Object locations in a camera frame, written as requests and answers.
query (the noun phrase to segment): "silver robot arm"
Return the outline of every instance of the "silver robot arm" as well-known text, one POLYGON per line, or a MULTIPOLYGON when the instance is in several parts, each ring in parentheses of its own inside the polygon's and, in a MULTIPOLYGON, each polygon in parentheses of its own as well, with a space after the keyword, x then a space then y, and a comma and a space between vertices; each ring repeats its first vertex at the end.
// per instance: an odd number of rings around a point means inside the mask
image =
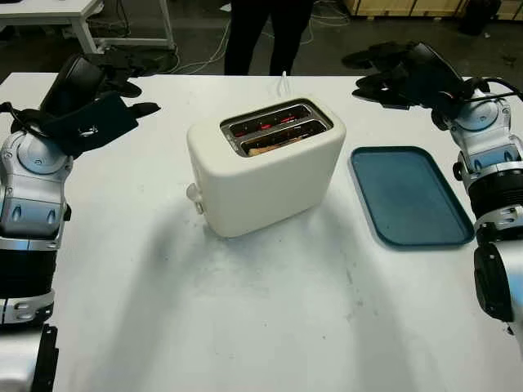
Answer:
POLYGON ((0 149, 0 390, 50 390, 58 349, 51 289, 73 168, 50 140, 23 131, 0 149))
MULTIPOLYGON (((489 94, 476 90, 473 99, 479 97, 489 94)), ((503 98, 471 102, 443 121, 461 149, 454 174, 477 219, 478 301, 488 315, 508 323, 523 355, 523 148, 511 133, 510 105, 503 98)))
POLYGON ((0 149, 1 392, 53 388, 57 329, 45 322, 55 300, 56 255, 71 217, 64 185, 74 160, 159 110, 151 103, 123 103, 120 95, 135 96, 139 90, 131 88, 126 75, 139 75, 133 68, 126 71, 119 58, 117 66, 114 71, 107 59, 75 56, 58 74, 40 110, 0 105, 0 113, 14 118, 0 149), (108 80, 107 74, 118 77, 108 80), (119 94, 108 92, 117 86, 119 94))
POLYGON ((481 308, 508 323, 523 355, 523 147, 511 133, 507 96, 523 93, 498 78, 464 81, 422 42, 387 42, 343 59, 353 69, 378 73, 357 81, 353 96, 387 109, 420 105, 450 130, 461 152, 454 176, 463 182, 476 215, 474 279, 481 308), (489 84, 510 91, 495 95, 489 84))

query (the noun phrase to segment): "white toaster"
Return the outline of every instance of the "white toaster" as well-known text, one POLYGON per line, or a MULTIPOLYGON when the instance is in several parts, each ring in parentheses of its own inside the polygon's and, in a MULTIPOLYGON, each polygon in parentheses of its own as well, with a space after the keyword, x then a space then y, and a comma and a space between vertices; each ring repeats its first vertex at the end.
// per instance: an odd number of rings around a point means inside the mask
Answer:
POLYGON ((187 196, 222 237, 281 221, 321 202, 345 132, 313 97, 203 121, 187 133, 196 179, 187 196))

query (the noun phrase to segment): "floor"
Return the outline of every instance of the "floor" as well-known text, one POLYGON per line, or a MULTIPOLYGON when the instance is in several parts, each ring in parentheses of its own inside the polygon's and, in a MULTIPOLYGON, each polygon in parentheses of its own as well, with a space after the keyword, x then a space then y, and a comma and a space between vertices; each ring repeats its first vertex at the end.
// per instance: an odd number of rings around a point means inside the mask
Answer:
MULTIPOLYGON (((171 0, 172 27, 181 65, 219 59, 201 68, 189 66, 177 73, 221 74, 224 37, 229 13, 219 8, 226 0, 171 0)), ((152 37, 162 33, 160 12, 155 2, 123 0, 131 22, 131 35, 152 37)), ((116 0, 105 0, 103 12, 92 18, 93 32, 120 33, 116 0)), ((303 34, 295 75, 358 74, 343 67, 340 59, 377 42, 422 40, 446 57, 457 71, 471 76, 499 76, 523 86, 523 24, 492 22, 479 37, 458 31, 455 20, 347 19, 334 0, 315 5, 310 28, 303 34)), ((272 48, 270 23, 261 36, 253 58, 251 74, 267 74, 272 48)), ((68 56, 81 51, 73 38, 64 39, 59 28, 18 28, 7 41, 0 41, 0 82, 11 72, 56 72, 68 56)))

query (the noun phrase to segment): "desk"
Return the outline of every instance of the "desk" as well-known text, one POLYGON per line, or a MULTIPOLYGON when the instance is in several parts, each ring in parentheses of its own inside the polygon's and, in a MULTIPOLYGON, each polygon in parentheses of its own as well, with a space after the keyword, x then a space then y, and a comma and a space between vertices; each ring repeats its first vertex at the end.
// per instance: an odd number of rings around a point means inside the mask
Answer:
MULTIPOLYGON (((53 78, 12 74, 0 101, 37 107, 53 78)), ((163 109, 84 154, 66 185, 56 391, 521 390, 517 343, 476 302, 476 245, 380 245, 346 166, 361 145, 419 145, 472 216, 453 180, 458 148, 427 110, 352 99, 355 80, 290 78, 346 123, 341 157, 318 207, 235 239, 218 238, 186 199, 186 131, 207 112, 270 99, 277 78, 137 82, 141 101, 163 109)), ((518 129, 523 112, 513 111, 518 129)), ((0 118, 2 139, 9 123, 0 118)))
POLYGON ((96 44, 86 18, 101 0, 24 0, 0 4, 2 25, 72 25, 86 53, 96 53, 96 44))
POLYGON ((93 38, 86 22, 101 0, 23 0, 0 4, 0 27, 4 25, 72 25, 84 53, 97 53, 108 45, 176 47, 167 0, 159 0, 165 38, 93 38))

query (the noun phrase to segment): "plastic tray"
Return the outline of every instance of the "plastic tray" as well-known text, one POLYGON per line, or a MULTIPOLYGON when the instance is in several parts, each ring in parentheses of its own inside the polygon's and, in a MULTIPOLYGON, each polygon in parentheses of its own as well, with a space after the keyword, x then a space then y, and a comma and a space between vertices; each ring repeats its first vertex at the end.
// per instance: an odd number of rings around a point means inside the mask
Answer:
POLYGON ((432 156, 418 147, 361 147, 351 156, 381 240, 394 247, 457 246, 474 228, 432 156))

